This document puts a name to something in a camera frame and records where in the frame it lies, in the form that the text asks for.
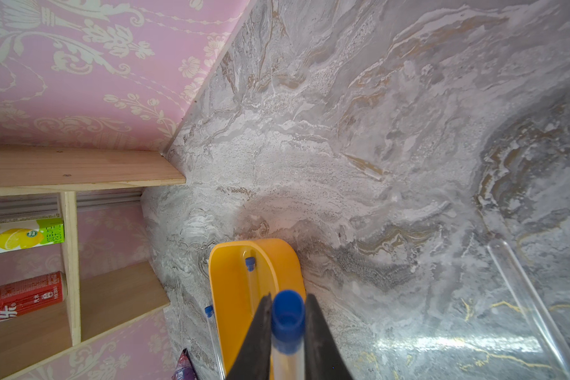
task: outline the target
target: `red soda can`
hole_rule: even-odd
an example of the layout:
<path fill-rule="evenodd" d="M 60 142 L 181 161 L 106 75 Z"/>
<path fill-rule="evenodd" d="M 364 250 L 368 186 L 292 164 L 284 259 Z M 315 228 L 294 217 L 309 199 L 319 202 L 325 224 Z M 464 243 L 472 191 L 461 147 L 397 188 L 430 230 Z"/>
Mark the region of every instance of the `red soda can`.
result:
<path fill-rule="evenodd" d="M 66 297 L 62 272 L 44 274 L 0 286 L 0 322 L 46 308 Z"/>

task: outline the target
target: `pink wallpaper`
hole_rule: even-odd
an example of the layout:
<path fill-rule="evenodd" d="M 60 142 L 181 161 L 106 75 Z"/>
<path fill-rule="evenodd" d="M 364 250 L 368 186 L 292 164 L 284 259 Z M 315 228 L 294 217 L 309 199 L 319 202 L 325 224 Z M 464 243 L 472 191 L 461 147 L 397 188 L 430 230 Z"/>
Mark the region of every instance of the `pink wallpaper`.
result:
<path fill-rule="evenodd" d="M 16 380 L 167 380 L 175 361 L 158 311 Z"/>
<path fill-rule="evenodd" d="M 150 259 L 139 202 L 78 212 L 80 278 L 89 278 Z M 0 254 L 0 285 L 63 270 L 61 245 Z"/>
<path fill-rule="evenodd" d="M 249 0 L 0 0 L 0 143 L 157 150 Z"/>

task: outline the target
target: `yellow plastic holder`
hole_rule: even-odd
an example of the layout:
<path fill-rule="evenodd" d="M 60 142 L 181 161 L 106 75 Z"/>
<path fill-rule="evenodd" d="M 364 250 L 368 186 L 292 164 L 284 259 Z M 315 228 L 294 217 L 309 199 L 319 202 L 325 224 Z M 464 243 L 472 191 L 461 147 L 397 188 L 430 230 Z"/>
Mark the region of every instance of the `yellow plastic holder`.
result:
<path fill-rule="evenodd" d="M 213 247 L 209 256 L 209 281 L 227 374 L 235 363 L 253 319 L 245 266 L 247 257 L 255 257 L 259 292 L 257 299 L 267 294 L 274 299 L 280 291 L 291 289 L 306 300 L 300 261 L 285 241 L 232 241 Z"/>

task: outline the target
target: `test tube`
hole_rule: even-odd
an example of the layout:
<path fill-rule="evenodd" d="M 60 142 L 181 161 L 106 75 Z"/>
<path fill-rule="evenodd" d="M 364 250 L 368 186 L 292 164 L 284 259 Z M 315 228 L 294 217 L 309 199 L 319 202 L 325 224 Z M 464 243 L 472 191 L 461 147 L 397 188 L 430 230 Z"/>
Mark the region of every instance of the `test tube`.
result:
<path fill-rule="evenodd" d="M 272 369 L 275 380 L 304 380 L 304 301 L 295 291 L 279 292 L 272 304 Z"/>
<path fill-rule="evenodd" d="M 502 239 L 490 241 L 487 250 L 496 262 L 496 267 L 509 286 L 530 329 L 539 340 L 555 377 L 570 380 L 570 347 L 536 293 L 515 252 Z"/>
<path fill-rule="evenodd" d="M 226 372 L 224 370 L 224 360 L 222 359 L 222 350 L 219 347 L 218 324 L 215 319 L 215 312 L 213 310 L 213 305 L 209 305 L 205 308 L 205 315 L 207 316 L 207 325 L 209 326 L 209 337 L 211 337 L 213 354 L 215 355 L 215 361 L 218 364 L 219 378 L 221 380 L 224 380 L 226 378 Z"/>
<path fill-rule="evenodd" d="M 255 315 L 259 304 L 259 285 L 258 271 L 255 269 L 255 257 L 245 258 L 247 267 L 247 285 L 249 287 L 249 305 L 251 307 L 251 316 Z"/>

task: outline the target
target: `gray marble countertop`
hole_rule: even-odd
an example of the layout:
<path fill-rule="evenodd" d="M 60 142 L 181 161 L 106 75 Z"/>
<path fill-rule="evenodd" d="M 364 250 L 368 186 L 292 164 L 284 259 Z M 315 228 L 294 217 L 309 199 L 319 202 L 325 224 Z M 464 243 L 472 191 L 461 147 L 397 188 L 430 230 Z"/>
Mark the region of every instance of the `gray marble countertop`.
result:
<path fill-rule="evenodd" d="M 142 205 L 199 380 L 211 248 L 263 237 L 357 380 L 554 378 L 479 211 L 570 345 L 570 1 L 258 0 L 167 158 Z"/>

